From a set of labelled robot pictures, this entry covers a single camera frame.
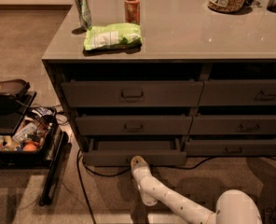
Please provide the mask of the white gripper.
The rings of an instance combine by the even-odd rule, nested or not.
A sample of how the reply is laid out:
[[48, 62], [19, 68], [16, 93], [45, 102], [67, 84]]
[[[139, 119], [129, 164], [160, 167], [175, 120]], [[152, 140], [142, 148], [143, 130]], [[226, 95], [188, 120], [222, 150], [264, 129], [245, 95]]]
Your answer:
[[131, 159], [131, 173], [136, 180], [151, 176], [149, 165], [141, 156], [134, 156]]

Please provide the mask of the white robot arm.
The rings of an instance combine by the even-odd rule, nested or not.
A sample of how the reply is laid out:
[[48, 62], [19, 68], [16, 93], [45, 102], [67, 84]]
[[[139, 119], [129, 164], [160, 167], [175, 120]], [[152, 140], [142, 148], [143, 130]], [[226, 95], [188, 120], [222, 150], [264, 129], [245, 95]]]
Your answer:
[[255, 202], [240, 190], [223, 192], [213, 212], [166, 187], [141, 156], [131, 159], [131, 174], [146, 206], [162, 202], [187, 224], [263, 224]]

